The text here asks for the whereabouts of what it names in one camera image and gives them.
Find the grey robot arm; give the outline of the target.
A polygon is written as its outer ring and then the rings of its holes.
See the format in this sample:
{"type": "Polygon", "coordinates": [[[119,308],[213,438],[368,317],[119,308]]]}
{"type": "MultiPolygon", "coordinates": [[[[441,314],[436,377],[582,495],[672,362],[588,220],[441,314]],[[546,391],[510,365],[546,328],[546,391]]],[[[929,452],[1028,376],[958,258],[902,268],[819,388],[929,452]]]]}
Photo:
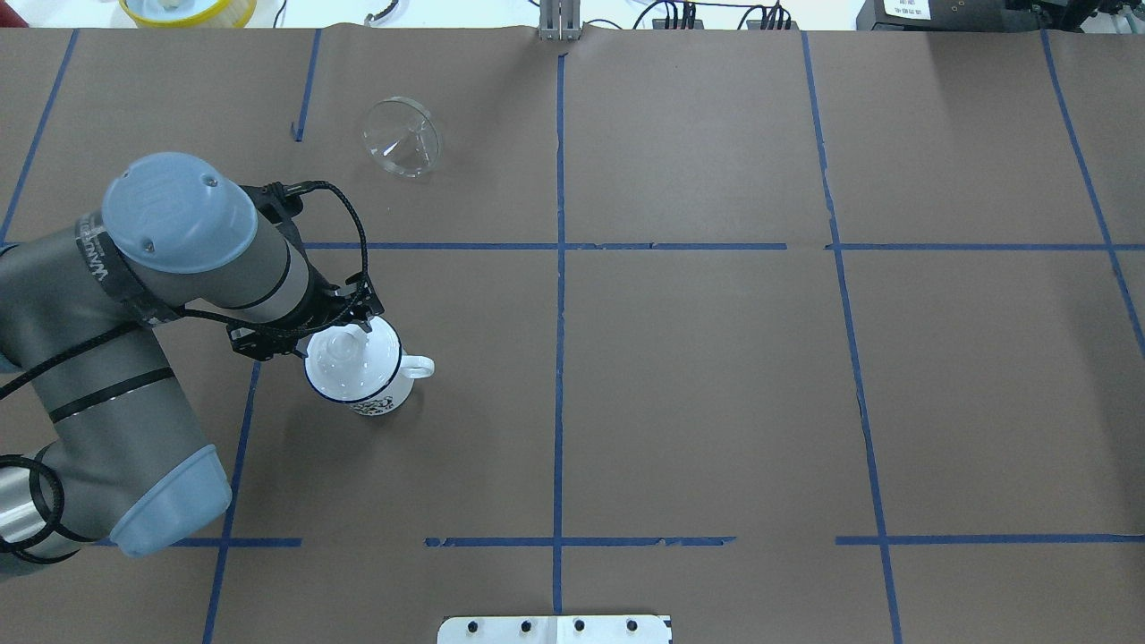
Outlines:
{"type": "Polygon", "coordinates": [[[380,314],[368,269],[344,286],[293,219],[327,181],[240,186],[185,152],[132,162],[76,223],[3,246],[3,395],[30,385],[53,443],[3,455],[3,581],[109,539],[147,557],[232,505],[232,482],[156,327],[226,325],[234,353],[297,353],[380,314]]]}

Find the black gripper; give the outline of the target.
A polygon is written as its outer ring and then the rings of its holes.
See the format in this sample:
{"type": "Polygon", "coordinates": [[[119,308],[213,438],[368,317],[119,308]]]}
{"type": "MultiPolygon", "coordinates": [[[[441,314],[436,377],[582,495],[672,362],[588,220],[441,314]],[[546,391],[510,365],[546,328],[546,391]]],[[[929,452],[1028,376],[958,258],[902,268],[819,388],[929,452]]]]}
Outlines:
{"type": "Polygon", "coordinates": [[[285,319],[263,322],[262,329],[228,325],[232,352],[255,361],[278,355],[303,358],[299,343],[327,327],[356,325],[376,314],[376,285],[371,280],[352,280],[340,289],[330,283],[308,288],[285,319]]]}

